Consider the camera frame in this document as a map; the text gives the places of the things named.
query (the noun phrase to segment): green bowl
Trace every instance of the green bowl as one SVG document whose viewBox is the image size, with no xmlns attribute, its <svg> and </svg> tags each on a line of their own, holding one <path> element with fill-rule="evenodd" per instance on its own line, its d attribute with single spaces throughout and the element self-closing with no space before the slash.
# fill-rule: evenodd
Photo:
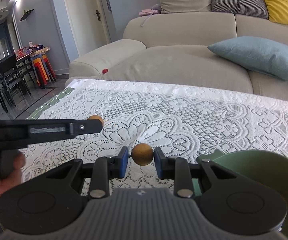
<svg viewBox="0 0 288 240">
<path fill-rule="evenodd" d="M 282 155 L 260 150 L 246 150 L 223 154 L 219 150 L 207 158 L 234 172 L 244 175 L 277 190 L 286 200 L 288 207 L 288 159 Z M 198 180 L 193 179 L 196 195 L 201 195 Z M 282 233 L 288 237 L 288 210 Z"/>
</svg>

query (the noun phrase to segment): black shelf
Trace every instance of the black shelf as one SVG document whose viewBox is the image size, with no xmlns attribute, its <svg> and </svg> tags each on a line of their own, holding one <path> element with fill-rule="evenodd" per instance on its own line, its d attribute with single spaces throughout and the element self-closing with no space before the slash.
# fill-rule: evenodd
<svg viewBox="0 0 288 240">
<path fill-rule="evenodd" d="M 25 12 L 23 17 L 20 19 L 20 22 L 26 20 L 26 18 L 31 14 L 32 11 L 34 11 L 34 9 Z"/>
</svg>

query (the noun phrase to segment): blue pillow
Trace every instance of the blue pillow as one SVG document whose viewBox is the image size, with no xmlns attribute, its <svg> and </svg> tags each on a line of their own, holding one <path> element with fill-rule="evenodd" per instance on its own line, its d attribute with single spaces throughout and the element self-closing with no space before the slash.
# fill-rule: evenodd
<svg viewBox="0 0 288 240">
<path fill-rule="evenodd" d="M 208 49 L 242 67 L 288 80 L 288 46 L 257 37 L 220 41 Z"/>
</svg>

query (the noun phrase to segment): brown ball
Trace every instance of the brown ball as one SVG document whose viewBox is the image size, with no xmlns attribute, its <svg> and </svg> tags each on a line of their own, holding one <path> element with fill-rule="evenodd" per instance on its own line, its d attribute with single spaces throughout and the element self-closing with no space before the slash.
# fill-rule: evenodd
<svg viewBox="0 0 288 240">
<path fill-rule="evenodd" d="M 153 158 L 154 158 L 154 151 L 146 143 L 137 144 L 132 149 L 132 159 L 139 166 L 146 166 L 150 164 Z"/>
<path fill-rule="evenodd" d="M 99 115 L 91 115 L 87 120 L 100 120 L 104 125 L 104 120 Z"/>
</svg>

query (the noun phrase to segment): lace floral pattern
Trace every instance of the lace floral pattern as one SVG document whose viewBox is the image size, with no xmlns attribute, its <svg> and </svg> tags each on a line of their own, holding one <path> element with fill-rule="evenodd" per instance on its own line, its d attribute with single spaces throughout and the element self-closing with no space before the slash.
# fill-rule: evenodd
<svg viewBox="0 0 288 240">
<path fill-rule="evenodd" d="M 74 90 L 39 118 L 105 120 L 100 134 L 31 145 L 23 180 L 27 181 L 74 158 L 85 163 L 116 155 L 123 146 L 160 146 L 167 156 L 194 163 L 216 148 L 227 153 L 263 149 L 288 157 L 288 102 L 239 92 L 169 84 L 76 80 Z M 114 187 L 172 187 L 157 178 L 154 164 L 129 160 L 124 179 Z"/>
</svg>

